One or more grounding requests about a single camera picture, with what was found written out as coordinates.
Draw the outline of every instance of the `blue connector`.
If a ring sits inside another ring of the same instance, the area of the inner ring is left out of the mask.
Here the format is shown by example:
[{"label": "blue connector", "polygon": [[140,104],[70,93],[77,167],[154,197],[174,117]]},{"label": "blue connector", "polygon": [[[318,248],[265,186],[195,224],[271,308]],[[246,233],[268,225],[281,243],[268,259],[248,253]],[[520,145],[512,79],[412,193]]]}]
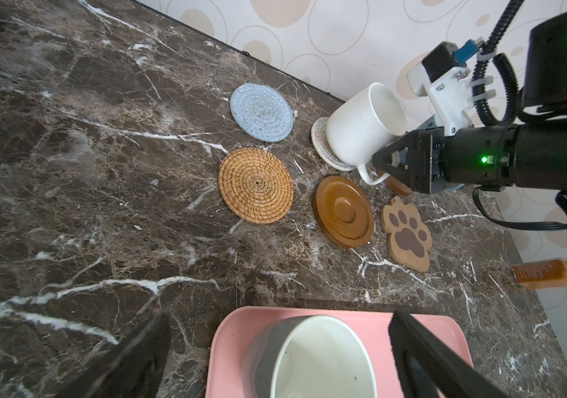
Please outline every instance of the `blue connector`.
[{"label": "blue connector", "polygon": [[478,46],[473,40],[467,40],[465,45],[456,50],[453,54],[459,63],[464,64],[468,59],[478,52]]}]

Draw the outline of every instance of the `tray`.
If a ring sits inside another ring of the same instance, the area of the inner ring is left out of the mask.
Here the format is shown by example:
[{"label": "tray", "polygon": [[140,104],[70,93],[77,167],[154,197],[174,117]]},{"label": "tray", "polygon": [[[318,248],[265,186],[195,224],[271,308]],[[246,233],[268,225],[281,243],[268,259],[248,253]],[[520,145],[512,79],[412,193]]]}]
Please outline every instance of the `tray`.
[{"label": "tray", "polygon": [[[302,315],[331,315],[347,323],[367,349],[378,396],[402,397],[387,327],[392,313],[337,311],[280,307],[241,307],[230,313],[217,328],[210,349],[206,398],[243,398],[241,362],[255,335],[264,327],[281,319]],[[414,317],[473,367],[469,346],[460,326],[448,316]]]}]

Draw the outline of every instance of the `wallpaper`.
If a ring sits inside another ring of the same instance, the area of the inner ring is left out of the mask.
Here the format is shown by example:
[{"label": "wallpaper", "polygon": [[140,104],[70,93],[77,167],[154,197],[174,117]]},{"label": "wallpaper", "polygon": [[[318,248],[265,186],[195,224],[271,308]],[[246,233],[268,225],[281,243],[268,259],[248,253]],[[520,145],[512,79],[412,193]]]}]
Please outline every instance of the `wallpaper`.
[{"label": "wallpaper", "polygon": [[[406,74],[441,41],[462,46],[488,38],[505,0],[142,0],[143,4],[275,68],[347,100],[381,82],[397,94],[415,128],[433,115],[428,98],[411,92]],[[527,0],[498,46],[522,85],[530,30],[567,11],[567,0]],[[468,66],[473,68],[475,61]],[[493,67],[498,115],[505,107]],[[469,115],[481,125],[475,111]],[[508,188],[496,196],[508,220],[561,220],[555,192]],[[511,231],[526,261],[567,257],[567,231]],[[567,289],[538,291],[567,358]]]}]

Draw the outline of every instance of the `sauce bottle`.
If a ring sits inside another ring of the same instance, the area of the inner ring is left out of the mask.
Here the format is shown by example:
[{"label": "sauce bottle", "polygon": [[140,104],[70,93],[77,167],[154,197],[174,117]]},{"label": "sauce bottle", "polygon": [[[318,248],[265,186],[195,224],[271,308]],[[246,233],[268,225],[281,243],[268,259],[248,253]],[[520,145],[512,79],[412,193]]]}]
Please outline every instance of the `sauce bottle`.
[{"label": "sauce bottle", "polygon": [[567,287],[567,259],[526,262],[514,266],[513,273],[527,289]]}]

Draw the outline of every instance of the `cup rim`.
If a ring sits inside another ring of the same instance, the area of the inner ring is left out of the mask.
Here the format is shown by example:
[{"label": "cup rim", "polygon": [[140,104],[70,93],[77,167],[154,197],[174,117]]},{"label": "cup rim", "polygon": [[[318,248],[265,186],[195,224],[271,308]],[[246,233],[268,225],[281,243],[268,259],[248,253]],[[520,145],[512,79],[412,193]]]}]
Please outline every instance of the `cup rim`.
[{"label": "cup rim", "polygon": [[[398,102],[398,105],[399,105],[399,108],[400,108],[400,112],[402,113],[403,119],[405,120],[405,127],[402,129],[402,132],[394,133],[392,130],[389,130],[389,129],[387,128],[387,126],[385,125],[385,123],[383,123],[383,121],[381,120],[381,118],[378,117],[378,114],[376,113],[376,108],[374,107],[374,103],[372,102],[372,88],[373,88],[373,87],[377,87],[377,86],[382,86],[382,87],[384,87],[384,88],[391,94],[391,97],[392,97],[394,100],[396,100],[396,102]],[[405,133],[407,132],[407,131],[406,131],[406,128],[407,128],[407,116],[406,116],[406,114],[405,114],[405,111],[404,111],[404,110],[402,109],[402,107],[400,106],[400,101],[399,101],[399,99],[396,98],[396,95],[390,90],[389,87],[387,87],[386,85],[382,84],[381,82],[374,82],[374,83],[370,84],[370,85],[367,87],[367,100],[369,101],[370,107],[372,108],[372,113],[374,114],[374,117],[376,118],[376,121],[377,121],[380,125],[382,125],[385,129],[387,129],[388,131],[390,131],[393,135],[395,135],[395,136],[397,136],[397,137],[401,137],[401,136],[405,135]]]},{"label": "cup rim", "polygon": [[367,369],[370,372],[370,374],[372,375],[372,381],[373,381],[372,387],[373,387],[373,390],[374,390],[374,396],[377,397],[378,391],[376,390],[376,377],[375,377],[375,374],[374,374],[374,368],[372,367],[372,361],[370,360],[369,354],[367,353],[367,348],[365,347],[365,345],[363,344],[363,342],[359,338],[359,335],[354,330],[352,330],[352,328],[347,323],[336,318],[335,316],[322,315],[321,314],[321,315],[310,315],[306,319],[304,319],[303,321],[299,322],[299,324],[296,325],[293,328],[293,330],[290,331],[290,333],[288,334],[288,336],[284,340],[283,344],[281,345],[281,348],[279,349],[279,353],[277,354],[277,359],[274,362],[274,369],[272,370],[272,378],[271,378],[272,383],[270,385],[270,398],[274,398],[275,386],[276,386],[276,382],[277,382],[277,373],[279,372],[279,367],[281,365],[281,361],[283,360],[283,355],[285,353],[286,348],[288,348],[290,341],[292,341],[295,334],[297,332],[299,332],[300,329],[304,328],[308,323],[317,322],[317,321],[320,321],[320,320],[330,320],[330,321],[333,321],[335,323],[338,323],[339,326],[342,326],[345,330],[347,330],[350,333],[350,335],[354,338],[354,340],[359,344],[361,351],[365,355],[365,359],[366,359],[366,362],[367,362]]}]

